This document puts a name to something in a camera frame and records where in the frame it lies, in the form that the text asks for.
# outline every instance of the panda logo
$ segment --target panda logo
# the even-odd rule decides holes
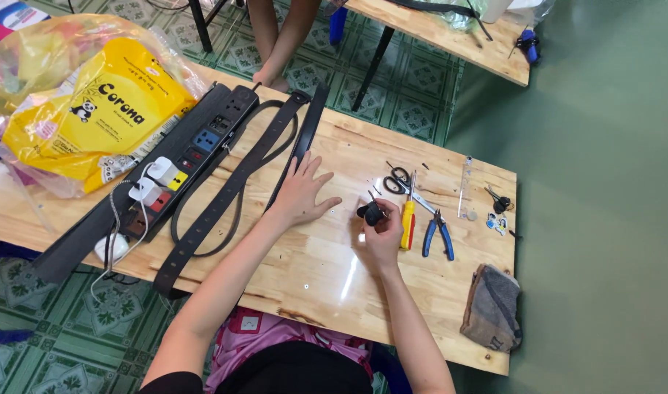
[[[70,107],[69,112],[81,118],[81,121],[85,123],[91,117],[91,112],[95,111],[96,108],[96,105],[91,103],[91,100],[84,97],[83,104],[78,107]]]

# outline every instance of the pink clothing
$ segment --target pink clothing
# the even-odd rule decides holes
[[[286,341],[307,341],[345,355],[364,367],[373,379],[368,364],[370,347],[365,339],[238,306],[217,330],[205,390],[212,393],[251,355]]]

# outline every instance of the yellow plastic bag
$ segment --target yellow plastic bag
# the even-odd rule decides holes
[[[0,156],[60,197],[121,175],[207,84],[161,35],[111,15],[71,15],[0,42]]]

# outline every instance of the plywood tabletop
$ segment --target plywood tabletop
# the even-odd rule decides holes
[[[387,0],[349,0],[345,7],[426,41],[515,84],[529,84],[526,58],[520,50],[514,50],[514,54],[509,56],[523,26],[509,20],[500,18],[496,23],[485,24],[494,39],[490,41],[482,30],[472,33],[454,31],[439,15],[411,10]]]
[[[242,79],[204,69],[208,77],[231,88],[246,84]],[[257,93],[264,100],[285,100],[287,96],[267,88]],[[306,107],[299,112],[303,118]],[[236,147],[220,167],[185,205],[178,222],[182,234],[207,203],[216,195],[239,161],[261,136],[272,115],[264,111],[255,117]],[[176,287],[194,291],[248,231],[264,211],[265,204],[288,160],[286,150],[267,166],[251,175],[246,186],[242,219],[234,241],[221,253],[204,259],[192,259],[181,273]],[[404,280],[422,311],[446,360],[498,374],[508,373],[509,356],[490,351],[459,333],[468,297],[471,277],[481,263],[495,264],[514,273],[514,239],[488,229],[482,220],[492,210],[492,199],[483,187],[487,184],[515,200],[516,175],[510,171],[474,161],[477,176],[468,193],[469,206],[479,213],[477,221],[459,219],[458,206],[461,169],[464,156],[435,147],[405,135],[325,109],[312,151],[323,157],[319,173],[334,171],[335,176],[321,190],[321,199],[340,196],[342,204],[314,223],[288,231],[254,274],[239,305],[285,318],[327,327],[339,332],[392,344],[389,314],[382,283],[368,267],[364,238],[360,235],[362,219],[356,208],[370,201],[373,185],[382,198],[402,204],[404,196],[395,196],[382,187],[389,175],[385,161],[417,170],[418,193],[441,209],[455,251],[455,260],[444,255],[444,244],[436,232],[430,256],[422,257],[422,241],[432,213],[417,208],[416,234],[412,250],[400,252],[399,264]],[[429,166],[427,170],[422,162]],[[0,240],[44,250],[67,228],[80,219],[110,192],[106,185],[77,200],[59,200],[40,187],[30,187],[31,205],[7,180],[0,166]],[[35,215],[38,208],[54,228],[48,233]],[[234,204],[207,236],[198,252],[219,244],[234,215]],[[515,215],[508,213],[510,225]],[[164,226],[151,242],[139,246],[116,271],[152,281],[173,247],[169,227]],[[85,263],[101,266],[95,255]]]

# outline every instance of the pliers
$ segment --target pliers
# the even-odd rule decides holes
[[[448,232],[446,227],[446,222],[441,219],[441,210],[436,210],[434,213],[434,219],[429,220],[429,227],[426,228],[426,234],[424,236],[424,249],[422,249],[422,256],[429,256],[429,248],[431,247],[431,240],[434,238],[434,232],[436,227],[439,228],[441,232],[441,237],[444,239],[444,246],[446,247],[446,257],[449,261],[453,261],[455,256],[453,255],[453,245],[451,244],[451,235]]]

